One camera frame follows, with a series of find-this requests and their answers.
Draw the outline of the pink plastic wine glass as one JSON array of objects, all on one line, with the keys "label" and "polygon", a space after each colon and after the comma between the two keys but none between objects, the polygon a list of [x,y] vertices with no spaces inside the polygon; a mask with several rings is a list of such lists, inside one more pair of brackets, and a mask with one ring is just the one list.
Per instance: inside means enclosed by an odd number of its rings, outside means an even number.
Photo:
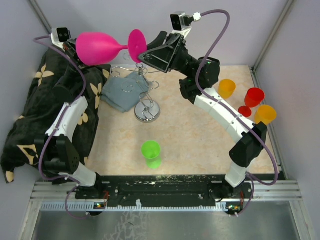
[{"label": "pink plastic wine glass", "polygon": [[75,49],[79,59],[87,66],[109,63],[122,50],[128,50],[131,59],[140,63],[138,56],[147,51],[147,42],[139,29],[129,34],[127,45],[119,44],[115,38],[103,32],[83,32],[75,41]]}]

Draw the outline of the green plastic wine glass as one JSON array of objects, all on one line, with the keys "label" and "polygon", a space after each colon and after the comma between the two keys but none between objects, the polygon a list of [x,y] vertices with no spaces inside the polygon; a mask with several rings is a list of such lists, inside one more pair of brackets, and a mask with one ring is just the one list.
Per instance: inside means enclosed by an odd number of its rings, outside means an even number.
[{"label": "green plastic wine glass", "polygon": [[161,165],[161,146],[157,141],[148,140],[144,142],[141,146],[141,153],[149,168],[156,169]]}]

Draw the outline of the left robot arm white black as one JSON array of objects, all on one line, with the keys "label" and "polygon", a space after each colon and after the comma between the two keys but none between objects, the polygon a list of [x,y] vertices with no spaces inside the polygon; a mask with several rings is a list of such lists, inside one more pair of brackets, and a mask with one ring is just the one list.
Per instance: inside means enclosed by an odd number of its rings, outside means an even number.
[{"label": "left robot arm white black", "polygon": [[56,99],[63,102],[63,106],[46,133],[34,141],[36,149],[40,151],[38,170],[44,180],[71,180],[78,187],[86,188],[87,194],[97,199],[104,192],[100,175],[84,165],[84,157],[80,149],[75,147],[75,140],[85,140],[80,136],[75,137],[76,128],[90,122],[85,117],[89,106],[85,91],[91,88],[85,72],[90,66],[78,57],[75,39],[60,43],[54,41],[49,48],[64,57],[69,64],[52,90]]}]

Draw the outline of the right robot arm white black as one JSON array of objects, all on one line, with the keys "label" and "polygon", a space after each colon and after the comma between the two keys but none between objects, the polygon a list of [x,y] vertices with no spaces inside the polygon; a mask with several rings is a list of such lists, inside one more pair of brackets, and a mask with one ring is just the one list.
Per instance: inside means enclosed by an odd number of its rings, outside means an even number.
[{"label": "right robot arm white black", "polygon": [[235,198],[241,192],[250,164],[264,149],[267,126],[245,118],[218,95],[213,86],[219,80],[219,60],[191,56],[183,35],[162,31],[139,51],[137,58],[163,73],[175,70],[185,75],[179,80],[182,97],[209,113],[231,136],[235,143],[229,151],[231,165],[213,191],[218,198]]}]

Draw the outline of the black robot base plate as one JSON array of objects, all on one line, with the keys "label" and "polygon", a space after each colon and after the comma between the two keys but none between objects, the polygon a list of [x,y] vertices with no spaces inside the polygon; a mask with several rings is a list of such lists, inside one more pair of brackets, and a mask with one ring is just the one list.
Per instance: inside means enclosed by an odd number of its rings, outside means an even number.
[{"label": "black robot base plate", "polygon": [[250,197],[250,183],[232,188],[224,175],[101,176],[96,186],[79,187],[77,200],[102,200],[109,207],[214,207],[224,200]]}]

